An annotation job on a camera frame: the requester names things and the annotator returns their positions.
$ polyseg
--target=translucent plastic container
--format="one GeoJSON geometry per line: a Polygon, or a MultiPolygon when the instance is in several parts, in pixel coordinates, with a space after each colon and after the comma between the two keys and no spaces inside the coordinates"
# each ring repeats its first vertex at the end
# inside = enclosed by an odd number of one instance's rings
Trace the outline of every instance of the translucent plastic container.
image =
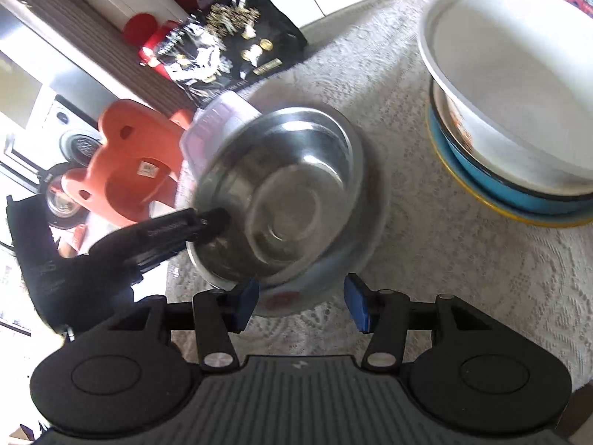
{"type": "Polygon", "coordinates": [[[222,143],[260,112],[235,92],[225,92],[194,118],[179,143],[196,181],[222,143]]]}

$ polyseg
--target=lace tablecloth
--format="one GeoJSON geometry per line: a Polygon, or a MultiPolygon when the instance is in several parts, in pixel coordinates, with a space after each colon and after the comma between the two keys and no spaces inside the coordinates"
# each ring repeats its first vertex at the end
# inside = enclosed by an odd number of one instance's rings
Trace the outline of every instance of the lace tablecloth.
{"type": "MultiPolygon", "coordinates": [[[[391,172],[391,209],[379,247],[361,273],[373,288],[412,300],[456,294],[558,356],[573,387],[593,378],[593,228],[530,227],[469,196],[434,155],[425,126],[429,74],[416,28],[430,0],[370,0],[308,27],[313,55],[244,93],[260,111],[320,99],[361,126],[391,172]]],[[[183,172],[177,206],[195,183],[183,172]]],[[[188,254],[170,265],[167,296],[189,300],[208,287],[188,254]]],[[[361,358],[369,337],[348,315],[342,290],[315,309],[253,317],[232,341],[245,354],[338,354],[361,358]]],[[[195,359],[193,333],[174,336],[195,359]]],[[[430,343],[409,332],[405,359],[430,343]]]]}

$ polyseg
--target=yellow rim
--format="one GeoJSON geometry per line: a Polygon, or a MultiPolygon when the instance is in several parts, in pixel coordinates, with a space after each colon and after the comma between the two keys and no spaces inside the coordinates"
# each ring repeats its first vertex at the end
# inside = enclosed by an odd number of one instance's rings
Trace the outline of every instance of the yellow rim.
{"type": "Polygon", "coordinates": [[[585,224],[589,224],[591,222],[593,222],[593,216],[590,218],[587,218],[583,221],[576,221],[576,222],[572,222],[572,223],[552,223],[552,222],[543,222],[543,221],[532,221],[529,219],[526,219],[522,216],[518,216],[516,214],[513,214],[509,211],[507,211],[506,209],[502,209],[499,208],[496,204],[494,204],[493,202],[486,200],[483,196],[480,196],[475,190],[473,190],[469,185],[467,185],[462,179],[461,177],[459,177],[457,175],[457,173],[451,168],[451,166],[447,163],[447,161],[445,160],[445,158],[441,155],[438,147],[437,147],[437,143],[435,142],[434,137],[432,136],[432,132],[431,132],[431,123],[430,120],[428,118],[428,112],[430,109],[431,103],[429,100],[426,101],[426,114],[425,114],[425,122],[426,122],[426,129],[428,130],[428,136],[431,139],[431,144],[432,144],[432,148],[435,151],[435,154],[437,155],[437,157],[439,158],[439,160],[441,161],[441,163],[443,164],[443,166],[445,167],[445,169],[447,169],[447,171],[450,173],[450,175],[453,176],[453,178],[458,182],[459,185],[461,185],[461,187],[464,188],[464,190],[470,194],[471,196],[473,196],[475,199],[477,199],[478,201],[480,201],[482,204],[484,204],[485,206],[489,207],[490,209],[492,209],[492,211],[497,212],[498,214],[504,216],[505,218],[509,218],[512,219],[514,221],[518,221],[520,223],[523,224],[530,224],[532,226],[539,226],[539,227],[548,227],[548,228],[570,228],[570,227],[579,227],[579,226],[583,226],[585,224]]]}

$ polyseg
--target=gold coin picture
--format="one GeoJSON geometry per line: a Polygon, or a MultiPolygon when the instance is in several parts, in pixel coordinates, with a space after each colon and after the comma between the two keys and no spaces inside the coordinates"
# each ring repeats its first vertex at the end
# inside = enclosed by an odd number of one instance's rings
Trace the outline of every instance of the gold coin picture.
{"type": "Polygon", "coordinates": [[[262,41],[260,41],[260,47],[269,52],[271,49],[274,48],[274,45],[267,38],[262,38],[262,41]]]}

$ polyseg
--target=stack of bowls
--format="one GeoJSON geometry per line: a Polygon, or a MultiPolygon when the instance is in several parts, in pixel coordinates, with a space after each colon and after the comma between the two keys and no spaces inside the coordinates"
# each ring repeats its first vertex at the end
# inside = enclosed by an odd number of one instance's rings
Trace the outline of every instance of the stack of bowls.
{"type": "Polygon", "coordinates": [[[593,208],[591,41],[593,20],[562,0],[435,0],[425,12],[429,111],[504,205],[579,219],[593,208]]]}
{"type": "Polygon", "coordinates": [[[260,282],[255,313],[310,308],[360,271],[385,224],[385,172],[362,130],[332,108],[293,107],[235,132],[199,179],[193,206],[222,207],[232,224],[188,243],[214,287],[260,282]]]}

